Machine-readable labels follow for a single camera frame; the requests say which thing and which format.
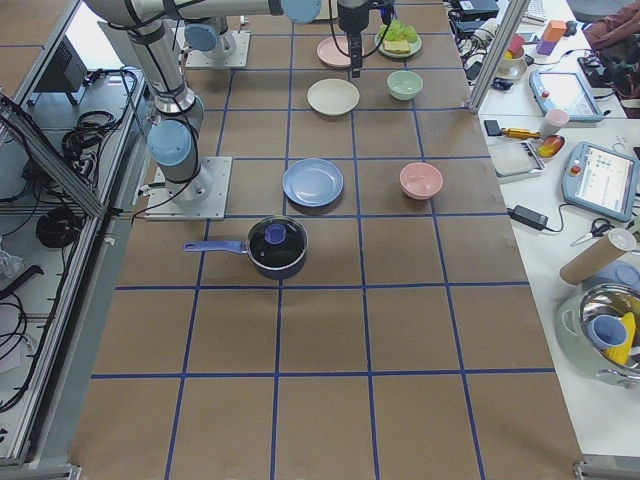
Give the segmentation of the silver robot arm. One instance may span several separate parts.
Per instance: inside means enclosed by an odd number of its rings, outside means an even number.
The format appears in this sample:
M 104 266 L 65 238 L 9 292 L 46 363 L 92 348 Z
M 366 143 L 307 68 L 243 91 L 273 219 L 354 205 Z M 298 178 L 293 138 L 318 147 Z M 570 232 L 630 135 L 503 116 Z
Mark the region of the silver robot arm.
M 346 34 L 348 56 L 353 78 L 360 76 L 363 64 L 362 31 L 368 26 L 369 11 L 375 9 L 373 1 L 337 1 L 339 27 Z M 205 24 L 205 18 L 228 15 L 258 14 L 286 15 L 294 23 L 313 21 L 321 9 L 320 1 L 203 1 L 195 5 L 189 14 L 194 20 L 185 19 L 185 39 L 190 47 L 202 52 L 212 52 L 221 43 L 223 27 Z
M 168 201 L 180 207 L 211 196 L 214 178 L 197 152 L 204 106 L 187 84 L 166 22 L 182 21 L 192 47 L 221 54 L 229 39 L 229 16 L 285 16 L 307 24 L 322 8 L 320 1 L 89 1 L 87 5 L 111 29 L 125 34 L 150 85 L 159 123 L 151 129 L 147 145 L 164 175 Z

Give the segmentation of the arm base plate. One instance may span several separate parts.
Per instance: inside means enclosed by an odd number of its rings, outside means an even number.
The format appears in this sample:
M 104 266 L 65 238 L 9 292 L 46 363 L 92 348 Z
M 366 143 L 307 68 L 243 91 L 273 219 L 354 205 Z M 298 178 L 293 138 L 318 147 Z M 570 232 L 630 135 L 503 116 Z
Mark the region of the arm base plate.
M 161 186 L 149 193 L 143 217 L 149 221 L 223 220 L 233 159 L 228 156 L 201 157 L 200 173 L 183 190 L 182 185 L 167 183 L 159 167 L 154 181 Z
M 246 67 L 250 43 L 250 33 L 228 30 L 216 38 L 212 50 L 199 50 L 184 40 L 188 69 L 243 69 Z

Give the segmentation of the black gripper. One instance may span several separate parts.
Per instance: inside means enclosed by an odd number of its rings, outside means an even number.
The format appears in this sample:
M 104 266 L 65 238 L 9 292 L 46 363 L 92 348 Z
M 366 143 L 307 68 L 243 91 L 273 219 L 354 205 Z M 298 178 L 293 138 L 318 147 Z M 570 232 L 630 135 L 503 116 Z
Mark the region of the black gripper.
M 362 68 L 361 32 L 369 24 L 369 2 L 367 0 L 338 0 L 338 24 L 349 36 L 349 58 L 351 78 L 357 78 L 357 69 Z

